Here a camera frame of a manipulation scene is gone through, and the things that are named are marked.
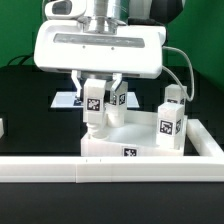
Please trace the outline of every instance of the green wall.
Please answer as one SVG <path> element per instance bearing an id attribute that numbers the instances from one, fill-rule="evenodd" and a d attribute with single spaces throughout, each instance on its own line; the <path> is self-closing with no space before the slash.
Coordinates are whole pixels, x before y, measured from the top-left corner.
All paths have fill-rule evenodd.
<path id="1" fill-rule="evenodd" d="M 0 1 L 0 67 L 34 51 L 42 0 Z M 183 13 L 168 25 L 169 45 L 184 50 L 193 67 L 224 91 L 224 1 L 186 0 Z M 185 65 L 169 53 L 166 65 Z"/>

